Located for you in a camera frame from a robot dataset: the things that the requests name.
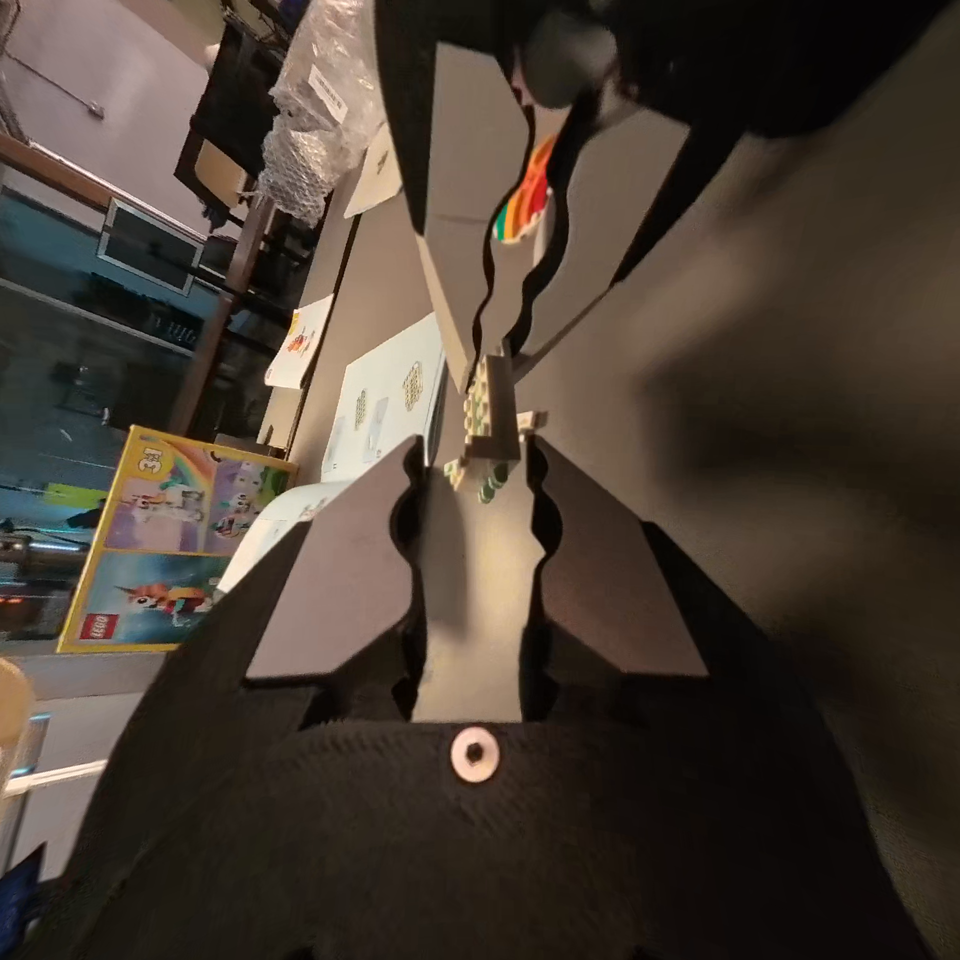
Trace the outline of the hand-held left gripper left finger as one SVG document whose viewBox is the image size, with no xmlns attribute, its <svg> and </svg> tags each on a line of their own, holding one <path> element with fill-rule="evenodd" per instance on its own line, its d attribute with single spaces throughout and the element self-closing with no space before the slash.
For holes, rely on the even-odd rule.
<svg viewBox="0 0 960 960">
<path fill-rule="evenodd" d="M 425 439 L 414 434 L 297 523 L 248 685 L 314 688 L 318 721 L 412 719 L 426 664 L 425 488 Z"/>
</svg>

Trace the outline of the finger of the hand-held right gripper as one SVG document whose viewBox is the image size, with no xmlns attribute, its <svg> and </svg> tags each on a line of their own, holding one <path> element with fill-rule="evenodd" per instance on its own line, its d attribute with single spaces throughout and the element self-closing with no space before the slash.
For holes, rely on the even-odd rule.
<svg viewBox="0 0 960 960">
<path fill-rule="evenodd" d="M 506 2 L 377 1 L 378 78 L 450 378 L 464 393 L 493 294 L 494 222 L 519 186 L 532 110 L 511 86 Z"/>
<path fill-rule="evenodd" d="M 592 128 L 570 121 L 548 168 L 553 228 L 522 284 L 507 346 L 536 364 L 649 255 L 719 173 L 745 132 L 734 111 L 692 125 L 630 104 Z"/>
</svg>

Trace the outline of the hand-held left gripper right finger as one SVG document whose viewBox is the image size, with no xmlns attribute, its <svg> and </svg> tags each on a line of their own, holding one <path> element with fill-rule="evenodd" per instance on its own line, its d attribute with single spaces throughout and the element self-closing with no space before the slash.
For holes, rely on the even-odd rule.
<svg viewBox="0 0 960 960">
<path fill-rule="evenodd" d="M 627 719 L 647 688 L 710 676 L 641 519 L 541 437 L 526 442 L 534 568 L 524 721 Z"/>
</svg>

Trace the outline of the white and green brick assembly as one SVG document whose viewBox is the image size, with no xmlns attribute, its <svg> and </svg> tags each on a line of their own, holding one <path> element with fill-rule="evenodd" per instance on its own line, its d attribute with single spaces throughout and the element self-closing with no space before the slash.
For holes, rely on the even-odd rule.
<svg viewBox="0 0 960 960">
<path fill-rule="evenodd" d="M 486 354 L 478 362 L 462 404 L 461 454 L 443 466 L 454 491 L 475 490 L 490 504 L 522 461 L 513 367 L 510 357 Z"/>
</svg>

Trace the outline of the rainbow brick piece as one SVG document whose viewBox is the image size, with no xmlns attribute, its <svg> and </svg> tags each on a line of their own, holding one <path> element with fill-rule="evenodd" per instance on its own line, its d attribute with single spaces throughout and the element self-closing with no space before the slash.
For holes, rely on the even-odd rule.
<svg viewBox="0 0 960 960">
<path fill-rule="evenodd" d="M 547 169 L 557 139 L 557 134 L 546 137 L 532 150 L 519 185 L 493 222 L 493 240 L 514 245 L 538 229 L 553 195 Z"/>
</svg>

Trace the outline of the white open booklet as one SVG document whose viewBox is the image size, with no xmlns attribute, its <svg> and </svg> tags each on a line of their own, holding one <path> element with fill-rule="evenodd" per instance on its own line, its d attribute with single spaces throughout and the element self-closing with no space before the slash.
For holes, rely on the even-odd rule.
<svg viewBox="0 0 960 960">
<path fill-rule="evenodd" d="M 215 588 L 215 597 L 229 593 L 298 523 L 312 521 L 352 481 L 326 481 L 295 486 L 270 501 L 243 535 Z"/>
</svg>

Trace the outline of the white paper sheet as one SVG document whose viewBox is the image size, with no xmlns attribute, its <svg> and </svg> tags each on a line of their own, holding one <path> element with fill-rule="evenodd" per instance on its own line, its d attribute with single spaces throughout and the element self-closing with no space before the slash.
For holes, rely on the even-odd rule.
<svg viewBox="0 0 960 960">
<path fill-rule="evenodd" d="M 366 213 L 397 196 L 402 174 L 390 126 L 379 126 L 366 150 L 354 191 L 343 211 L 344 219 Z"/>
</svg>

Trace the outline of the clear bubble wrap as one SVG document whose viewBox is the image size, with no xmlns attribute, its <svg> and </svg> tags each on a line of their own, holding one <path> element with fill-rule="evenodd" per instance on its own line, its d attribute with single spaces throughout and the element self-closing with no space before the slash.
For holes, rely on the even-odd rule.
<svg viewBox="0 0 960 960">
<path fill-rule="evenodd" d="M 309 2 L 270 96 L 258 191 L 312 229 L 385 120 L 375 2 Z"/>
</svg>

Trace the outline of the pale blue instruction booklet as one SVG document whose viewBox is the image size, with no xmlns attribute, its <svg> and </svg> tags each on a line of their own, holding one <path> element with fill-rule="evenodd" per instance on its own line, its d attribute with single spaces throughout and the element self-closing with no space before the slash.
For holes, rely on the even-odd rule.
<svg viewBox="0 0 960 960">
<path fill-rule="evenodd" d="M 429 466 L 448 376 L 434 313 L 350 363 L 319 481 L 349 483 L 410 436 L 424 439 L 424 463 Z"/>
</svg>

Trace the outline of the yellow toy brick box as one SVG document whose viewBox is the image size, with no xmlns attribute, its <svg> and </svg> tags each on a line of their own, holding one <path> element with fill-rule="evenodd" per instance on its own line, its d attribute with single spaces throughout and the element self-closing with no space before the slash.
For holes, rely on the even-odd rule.
<svg viewBox="0 0 960 960">
<path fill-rule="evenodd" d="M 130 426 L 56 653 L 156 653 L 183 643 L 297 471 L 284 459 Z"/>
</svg>

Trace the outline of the white leaflet with orange picture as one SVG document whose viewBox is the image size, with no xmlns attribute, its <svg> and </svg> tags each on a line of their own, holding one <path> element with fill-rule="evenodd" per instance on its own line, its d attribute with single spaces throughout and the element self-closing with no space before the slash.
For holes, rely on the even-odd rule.
<svg viewBox="0 0 960 960">
<path fill-rule="evenodd" d="M 327 329 L 333 300 L 333 294 L 329 294 L 294 310 L 287 335 L 265 372 L 267 387 L 303 387 Z"/>
</svg>

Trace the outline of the black chair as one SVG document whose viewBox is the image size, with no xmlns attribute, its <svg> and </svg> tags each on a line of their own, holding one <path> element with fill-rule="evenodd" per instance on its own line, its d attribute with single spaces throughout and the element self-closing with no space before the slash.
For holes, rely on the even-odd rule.
<svg viewBox="0 0 960 960">
<path fill-rule="evenodd" d="M 242 225 L 234 210 L 247 182 L 255 183 L 265 168 L 263 144 L 279 113 L 271 90 L 281 65 L 236 19 L 225 22 L 174 169 L 212 231 L 228 222 Z"/>
</svg>

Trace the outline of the white framed window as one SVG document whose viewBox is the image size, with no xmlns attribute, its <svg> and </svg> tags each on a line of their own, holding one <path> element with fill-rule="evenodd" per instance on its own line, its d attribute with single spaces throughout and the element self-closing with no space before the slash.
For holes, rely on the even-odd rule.
<svg viewBox="0 0 960 960">
<path fill-rule="evenodd" d="M 105 212 L 96 258 L 183 297 L 191 293 L 206 239 L 120 198 Z"/>
</svg>

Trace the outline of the brown wooden post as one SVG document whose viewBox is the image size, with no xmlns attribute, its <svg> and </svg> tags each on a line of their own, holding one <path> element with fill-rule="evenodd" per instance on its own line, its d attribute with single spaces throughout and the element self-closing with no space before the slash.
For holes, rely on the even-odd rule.
<svg viewBox="0 0 960 960">
<path fill-rule="evenodd" d="M 276 211 L 270 198 L 257 195 L 247 211 L 246 221 L 229 261 L 222 292 L 211 318 L 205 321 L 192 360 L 176 395 L 168 431 L 190 436 L 204 399 L 220 363 L 221 347 L 234 306 L 248 293 L 263 240 Z"/>
</svg>

